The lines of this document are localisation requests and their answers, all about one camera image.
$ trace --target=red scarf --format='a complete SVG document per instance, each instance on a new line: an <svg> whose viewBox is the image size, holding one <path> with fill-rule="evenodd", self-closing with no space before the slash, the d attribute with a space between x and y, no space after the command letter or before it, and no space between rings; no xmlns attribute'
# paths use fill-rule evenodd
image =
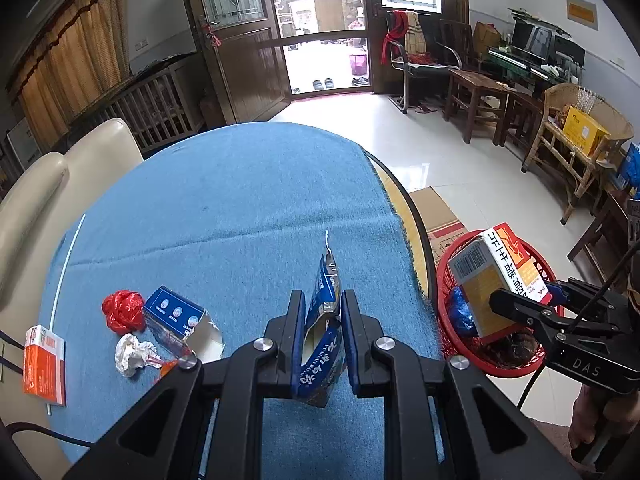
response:
<svg viewBox="0 0 640 480"><path fill-rule="evenodd" d="M393 13L395 26L387 33L385 41L382 43L382 59L380 62L383 65L388 63L388 59L386 57L387 47L393 47L389 41L397 41L404 38L407 30L409 30L409 19L406 16L406 12L404 12L404 10L394 10Z"/></svg>

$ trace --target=red plastic bag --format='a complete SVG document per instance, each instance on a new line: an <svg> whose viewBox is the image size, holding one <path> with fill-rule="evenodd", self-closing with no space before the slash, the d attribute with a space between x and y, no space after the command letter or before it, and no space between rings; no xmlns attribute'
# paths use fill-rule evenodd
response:
<svg viewBox="0 0 640 480"><path fill-rule="evenodd" d="M133 330L145 329L142 307L145 300L137 292L119 290L108 295L102 302L102 312L107 317L107 326L119 336Z"/></svg>

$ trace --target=curtain trim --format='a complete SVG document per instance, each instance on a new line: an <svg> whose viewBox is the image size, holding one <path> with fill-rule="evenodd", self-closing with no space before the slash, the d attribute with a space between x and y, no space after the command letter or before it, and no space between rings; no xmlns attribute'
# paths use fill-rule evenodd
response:
<svg viewBox="0 0 640 480"><path fill-rule="evenodd" d="M47 24L42 27L42 29L40 30L40 32L36 35L36 37L33 39L33 41L31 41L30 46L28 47L28 49L25 51L25 53L22 55L22 57L20 58L20 61L18 62L18 64L16 65L13 73L11 74L11 77L9 78L7 84L6 84L6 89L9 90L11 88L11 86L13 85L13 83L15 82L15 80L18 78L18 76L20 75L20 70L22 70L22 68L24 67L25 63L27 62L27 59L31 56L31 54L34 53L34 51L36 50L36 48L38 47L38 45L40 44L40 42L42 41L42 39L44 38L45 34L49 31L51 31L51 29L54 27L54 25L56 24L57 20L60 19L60 16L62 16L65 11L75 2L76 0L65 0L62 5L60 5L58 7L58 9L56 10L56 12L50 17L49 21L47 22ZM72 21L75 22L78 19L78 16L76 16ZM69 28L71 25L73 25L73 23L69 23L67 26L65 26L66 30L67 28Z"/></svg>
<svg viewBox="0 0 640 480"><path fill-rule="evenodd" d="M36 69L38 68L38 65L40 64L40 62L45 58L45 56L49 53L49 51L57 46L58 44L60 44L60 39L62 38L62 36L64 36L65 32L67 31L67 29L69 27L71 27L77 20L78 18L80 18L80 16L82 16L82 14L84 14L85 12L87 12L88 10L91 10L91 7L93 5L95 5L98 1L100 0L90 0L89 1L89 5L81 7L78 12L76 12L76 15L68 22L65 24L64 27L62 27L62 29L60 30L60 32L58 33L58 37L52 41L51 43L49 43L46 47L46 49L44 50L44 52L42 54L40 54L40 56L38 56L36 58L36 62L33 64L33 66L31 67L31 70L29 70L29 72L27 73L27 75L24 77L24 81L21 83L21 85L18 87L17 91L15 92L15 96L12 99L12 104L15 103L18 99L18 96L21 94L22 89L24 88L24 86L29 82L29 79L31 78L31 76L33 75L33 73L36 71Z"/></svg>

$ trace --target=human hand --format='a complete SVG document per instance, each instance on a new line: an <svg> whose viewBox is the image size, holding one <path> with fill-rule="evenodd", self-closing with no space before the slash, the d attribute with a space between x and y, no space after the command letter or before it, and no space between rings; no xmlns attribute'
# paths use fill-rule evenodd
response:
<svg viewBox="0 0 640 480"><path fill-rule="evenodd" d="M605 390L583 384L580 395L574 402L574 417L569 428L572 449L583 442L593 442L601 413L612 423L613 435L631 433L640 421L640 392L610 398Z"/></svg>

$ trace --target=orange curtain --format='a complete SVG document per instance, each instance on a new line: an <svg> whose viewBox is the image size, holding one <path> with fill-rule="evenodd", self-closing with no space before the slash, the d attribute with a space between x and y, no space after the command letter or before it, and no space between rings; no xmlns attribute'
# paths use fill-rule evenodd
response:
<svg viewBox="0 0 640 480"><path fill-rule="evenodd" d="M129 76L126 0L74 0L47 29L12 85L43 148Z"/></svg>

